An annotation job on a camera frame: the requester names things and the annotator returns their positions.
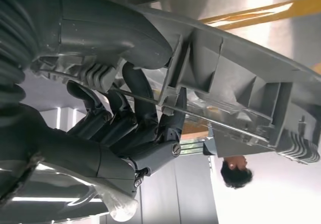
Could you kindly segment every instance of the bolt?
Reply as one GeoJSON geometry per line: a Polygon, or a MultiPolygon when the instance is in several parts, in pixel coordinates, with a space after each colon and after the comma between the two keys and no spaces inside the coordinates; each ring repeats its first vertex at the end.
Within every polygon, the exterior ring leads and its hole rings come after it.
{"type": "Polygon", "coordinates": [[[136,179],[135,180],[135,183],[133,184],[135,187],[139,187],[142,183],[142,178],[136,179]]]}
{"type": "Polygon", "coordinates": [[[112,119],[112,114],[110,112],[107,112],[105,115],[102,117],[105,123],[112,119]]]}
{"type": "Polygon", "coordinates": [[[137,123],[137,120],[136,119],[136,116],[135,116],[135,115],[133,115],[133,116],[130,118],[130,122],[131,122],[133,125],[136,125],[136,124],[137,123]]]}
{"type": "Polygon", "coordinates": [[[176,143],[173,144],[172,147],[172,154],[175,157],[180,155],[181,153],[181,145],[176,143]]]}

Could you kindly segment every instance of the screw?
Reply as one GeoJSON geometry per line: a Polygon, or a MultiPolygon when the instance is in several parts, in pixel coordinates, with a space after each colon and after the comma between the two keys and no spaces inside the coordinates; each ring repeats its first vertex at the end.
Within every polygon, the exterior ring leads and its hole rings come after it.
{"type": "Polygon", "coordinates": [[[175,157],[180,155],[181,153],[181,145],[176,143],[173,144],[172,147],[172,154],[175,157]]]}
{"type": "Polygon", "coordinates": [[[142,183],[142,178],[136,179],[135,180],[135,183],[133,184],[135,187],[139,187],[142,183]]]}

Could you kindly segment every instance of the yellow beam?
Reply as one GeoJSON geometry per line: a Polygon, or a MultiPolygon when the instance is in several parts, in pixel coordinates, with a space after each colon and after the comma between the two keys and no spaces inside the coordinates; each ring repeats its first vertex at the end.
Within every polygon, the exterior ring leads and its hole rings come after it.
{"type": "Polygon", "coordinates": [[[204,24],[231,30],[281,19],[318,14],[321,0],[292,0],[246,11],[210,17],[200,20],[204,24]]]}

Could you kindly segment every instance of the dark hair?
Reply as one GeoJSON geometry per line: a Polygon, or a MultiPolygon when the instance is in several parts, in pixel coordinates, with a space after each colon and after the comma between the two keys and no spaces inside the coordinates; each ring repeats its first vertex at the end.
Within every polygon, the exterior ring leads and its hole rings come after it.
{"type": "Polygon", "coordinates": [[[242,188],[249,182],[252,181],[252,173],[251,170],[240,170],[237,167],[231,170],[227,161],[223,161],[221,169],[221,174],[223,177],[227,187],[234,189],[242,188]]]}

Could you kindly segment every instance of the fluorescent light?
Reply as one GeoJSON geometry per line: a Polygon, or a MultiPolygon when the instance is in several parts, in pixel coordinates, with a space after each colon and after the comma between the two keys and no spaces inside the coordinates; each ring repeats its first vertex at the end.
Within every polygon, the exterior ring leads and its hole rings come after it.
{"type": "Polygon", "coordinates": [[[72,111],[72,127],[77,124],[77,108],[72,111]]]}
{"type": "MultiPolygon", "coordinates": [[[[12,201],[38,201],[38,202],[73,202],[78,201],[79,198],[71,197],[14,197],[12,201]]],[[[90,202],[102,202],[99,198],[90,200],[90,202]]]]}
{"type": "Polygon", "coordinates": [[[61,115],[61,108],[58,107],[57,108],[57,124],[56,124],[56,128],[57,130],[60,129],[60,115],[61,115]]]}

